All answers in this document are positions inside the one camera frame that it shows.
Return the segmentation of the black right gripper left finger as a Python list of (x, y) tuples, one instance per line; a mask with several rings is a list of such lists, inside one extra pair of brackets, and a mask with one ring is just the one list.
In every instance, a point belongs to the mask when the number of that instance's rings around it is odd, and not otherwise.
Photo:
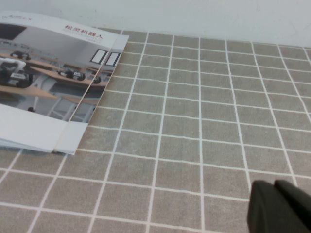
[(306, 233), (308, 231), (274, 184), (263, 180), (252, 183), (247, 225), (250, 233)]

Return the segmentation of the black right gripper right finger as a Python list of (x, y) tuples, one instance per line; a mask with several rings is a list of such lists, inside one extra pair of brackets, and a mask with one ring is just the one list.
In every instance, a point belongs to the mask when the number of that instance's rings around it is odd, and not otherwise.
[(295, 215), (311, 232), (311, 196), (286, 180), (276, 180), (274, 186), (285, 198)]

